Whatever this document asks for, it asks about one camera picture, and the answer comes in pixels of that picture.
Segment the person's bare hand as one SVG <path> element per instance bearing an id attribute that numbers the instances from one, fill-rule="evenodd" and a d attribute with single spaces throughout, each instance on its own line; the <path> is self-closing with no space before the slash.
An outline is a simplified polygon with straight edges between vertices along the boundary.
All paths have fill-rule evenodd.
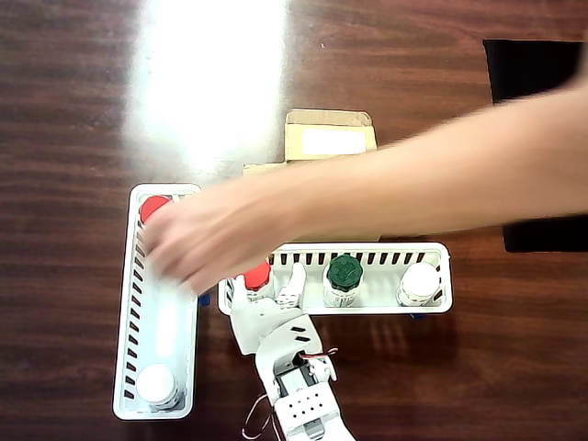
<path id="1" fill-rule="evenodd" d="M 196 295 L 247 271 L 291 241 L 293 184 L 277 175 L 238 178 L 155 211 L 142 232 L 153 268 Z"/>

